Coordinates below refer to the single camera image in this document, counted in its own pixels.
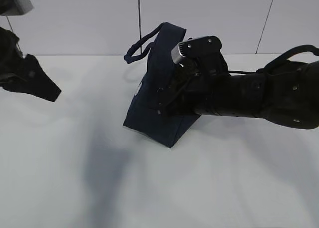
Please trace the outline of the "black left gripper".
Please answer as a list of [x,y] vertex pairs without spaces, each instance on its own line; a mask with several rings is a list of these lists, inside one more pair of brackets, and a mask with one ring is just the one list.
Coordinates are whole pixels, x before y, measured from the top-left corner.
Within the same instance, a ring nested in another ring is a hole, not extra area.
[[43,71],[35,56],[28,54],[23,58],[18,42],[13,32],[0,28],[0,86],[8,92],[56,101],[61,89]]

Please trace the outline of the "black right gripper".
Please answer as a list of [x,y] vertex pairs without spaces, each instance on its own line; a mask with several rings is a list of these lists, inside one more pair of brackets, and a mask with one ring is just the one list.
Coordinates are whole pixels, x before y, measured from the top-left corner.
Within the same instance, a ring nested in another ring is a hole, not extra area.
[[195,112],[195,92],[191,92],[189,87],[198,78],[191,76],[187,81],[163,89],[159,93],[159,104],[157,115],[159,116],[198,116]]

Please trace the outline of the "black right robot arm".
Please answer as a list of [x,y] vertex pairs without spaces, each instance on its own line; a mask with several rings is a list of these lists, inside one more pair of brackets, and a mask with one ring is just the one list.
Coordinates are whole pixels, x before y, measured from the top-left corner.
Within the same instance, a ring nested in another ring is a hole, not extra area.
[[178,60],[179,71],[160,94],[162,116],[212,115],[264,119],[295,129],[319,126],[319,64],[291,61],[312,45],[294,47],[254,72],[230,71],[214,49]]

